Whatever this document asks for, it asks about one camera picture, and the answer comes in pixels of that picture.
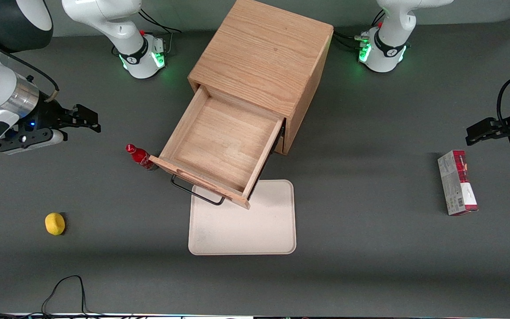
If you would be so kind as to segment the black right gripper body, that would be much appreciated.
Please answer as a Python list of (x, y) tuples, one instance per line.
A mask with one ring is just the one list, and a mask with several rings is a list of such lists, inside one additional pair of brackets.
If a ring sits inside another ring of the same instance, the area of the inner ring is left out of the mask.
[(36, 106), (26, 117), (16, 124), (16, 133), (33, 132), (38, 129), (54, 129), (63, 135), (68, 134), (63, 128), (73, 123), (73, 110), (65, 109), (60, 105)]

